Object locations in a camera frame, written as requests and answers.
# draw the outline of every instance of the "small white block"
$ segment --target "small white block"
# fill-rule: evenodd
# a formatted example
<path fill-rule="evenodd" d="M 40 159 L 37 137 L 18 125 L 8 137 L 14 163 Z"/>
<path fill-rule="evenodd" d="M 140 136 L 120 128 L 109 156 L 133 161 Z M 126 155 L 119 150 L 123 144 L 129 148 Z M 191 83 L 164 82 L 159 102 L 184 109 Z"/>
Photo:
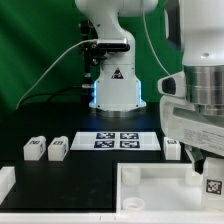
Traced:
<path fill-rule="evenodd" d="M 122 168 L 122 183 L 134 186 L 140 184 L 141 168 L 138 166 L 127 166 Z"/>
<path fill-rule="evenodd" d="M 164 137 L 163 148 L 166 160 L 180 160 L 181 156 L 180 142 Z"/>
<path fill-rule="evenodd" d="M 0 205 L 16 182 L 15 168 L 3 167 L 0 170 Z"/>
<path fill-rule="evenodd" d="M 63 161 L 68 153 L 68 138 L 55 138 L 48 147 L 49 161 Z"/>
<path fill-rule="evenodd" d="M 199 187 L 202 184 L 202 175 L 191 169 L 186 169 L 186 184 L 193 187 Z"/>
<path fill-rule="evenodd" d="M 38 161 L 46 151 L 46 138 L 33 137 L 23 147 L 24 160 Z"/>

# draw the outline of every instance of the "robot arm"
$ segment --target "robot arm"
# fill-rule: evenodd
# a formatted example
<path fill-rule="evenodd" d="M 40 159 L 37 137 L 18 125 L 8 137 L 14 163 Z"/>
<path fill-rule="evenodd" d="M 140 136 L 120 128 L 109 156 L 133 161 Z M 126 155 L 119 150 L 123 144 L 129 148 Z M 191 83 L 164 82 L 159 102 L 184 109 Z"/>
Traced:
<path fill-rule="evenodd" d="M 183 142 L 194 162 L 202 159 L 199 149 L 212 153 L 204 164 L 202 204 L 218 210 L 224 209 L 224 160 L 216 158 L 224 156 L 223 7 L 222 0 L 167 1 L 167 39 L 184 52 L 183 72 L 158 82 L 165 135 Z"/>
<path fill-rule="evenodd" d="M 135 75 L 135 39 L 121 28 L 118 17 L 141 16 L 143 7 L 145 12 L 151 12 L 158 0 L 75 0 L 75 3 L 96 29 L 96 47 L 107 52 L 94 85 L 92 112 L 107 117 L 127 117 L 144 110 L 141 82 Z"/>

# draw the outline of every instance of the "green background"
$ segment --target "green background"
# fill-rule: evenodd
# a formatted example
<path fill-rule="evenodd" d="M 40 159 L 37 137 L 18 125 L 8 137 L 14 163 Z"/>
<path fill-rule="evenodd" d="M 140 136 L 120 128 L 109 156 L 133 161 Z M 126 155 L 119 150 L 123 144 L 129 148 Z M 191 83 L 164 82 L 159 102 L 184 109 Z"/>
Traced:
<path fill-rule="evenodd" d="M 175 73 L 181 70 L 182 55 L 165 40 L 164 2 L 146 16 L 147 27 L 164 67 Z M 65 50 L 80 42 L 78 23 L 84 19 L 73 0 L 0 0 L 0 120 L 15 110 L 21 96 Z M 142 18 L 120 18 L 120 23 L 136 38 L 136 75 L 143 83 L 143 99 L 158 102 L 157 81 L 166 74 L 152 55 Z M 74 50 L 31 94 L 82 84 L 82 62 Z"/>

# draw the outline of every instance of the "black table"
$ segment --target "black table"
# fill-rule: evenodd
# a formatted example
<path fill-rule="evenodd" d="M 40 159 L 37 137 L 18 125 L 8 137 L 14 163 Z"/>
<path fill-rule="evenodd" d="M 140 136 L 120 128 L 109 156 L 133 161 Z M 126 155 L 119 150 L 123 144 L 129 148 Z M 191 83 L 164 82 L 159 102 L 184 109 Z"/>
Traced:
<path fill-rule="evenodd" d="M 116 212 L 119 162 L 164 162 L 162 151 L 69 151 L 63 162 L 24 161 L 23 146 L 31 137 L 67 136 L 77 131 L 155 131 L 160 143 L 159 105 L 132 118 L 105 118 L 81 103 L 32 103 L 0 125 L 0 168 L 14 166 L 16 184 L 0 212 Z"/>

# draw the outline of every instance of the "warning label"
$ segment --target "warning label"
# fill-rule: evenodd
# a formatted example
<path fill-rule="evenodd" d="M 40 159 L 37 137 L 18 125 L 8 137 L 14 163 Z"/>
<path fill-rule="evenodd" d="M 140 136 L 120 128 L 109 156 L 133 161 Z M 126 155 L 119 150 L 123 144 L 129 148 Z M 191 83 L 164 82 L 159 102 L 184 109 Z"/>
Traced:
<path fill-rule="evenodd" d="M 116 71 L 114 72 L 112 79 L 124 79 L 119 68 L 117 68 Z"/>

